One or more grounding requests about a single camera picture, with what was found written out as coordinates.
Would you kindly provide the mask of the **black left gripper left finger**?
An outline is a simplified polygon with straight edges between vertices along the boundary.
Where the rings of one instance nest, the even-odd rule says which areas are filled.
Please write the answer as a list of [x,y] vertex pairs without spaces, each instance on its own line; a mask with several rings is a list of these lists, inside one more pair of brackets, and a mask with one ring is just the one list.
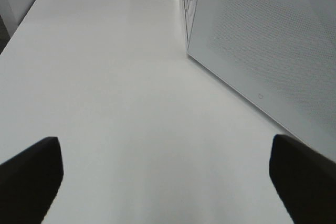
[[46,137],[1,164],[1,223],[42,223],[64,176],[59,139]]

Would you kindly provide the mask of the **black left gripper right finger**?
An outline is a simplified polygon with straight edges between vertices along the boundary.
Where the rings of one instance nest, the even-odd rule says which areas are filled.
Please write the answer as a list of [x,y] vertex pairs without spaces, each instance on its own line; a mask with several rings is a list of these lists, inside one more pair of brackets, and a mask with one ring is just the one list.
[[335,162],[290,136],[277,134],[269,176],[294,223],[335,223]]

